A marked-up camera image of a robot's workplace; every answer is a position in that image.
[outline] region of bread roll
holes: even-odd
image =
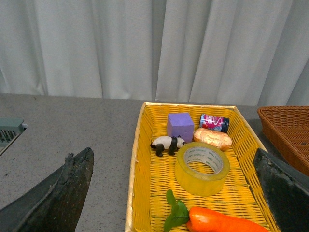
[[[195,142],[213,145],[222,151],[229,149],[232,145],[232,140],[226,133],[206,128],[198,128],[193,134],[193,139]]]

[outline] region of metal vent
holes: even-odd
[[[19,118],[0,118],[0,147],[5,147],[18,137],[25,128]]]

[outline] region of can lid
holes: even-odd
[[[230,119],[224,117],[224,118],[223,118],[223,122],[222,122],[222,129],[221,129],[221,132],[227,133],[229,124],[230,124]]]

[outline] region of purple foam cube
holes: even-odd
[[[168,115],[168,136],[181,138],[186,142],[192,142],[194,123],[188,113],[175,113]]]

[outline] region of packing tape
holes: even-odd
[[[194,161],[210,166],[214,173],[195,171],[188,165]],[[191,194],[208,197],[218,193],[229,170],[230,162],[224,152],[210,144],[192,142],[178,150],[175,177],[180,186]]]

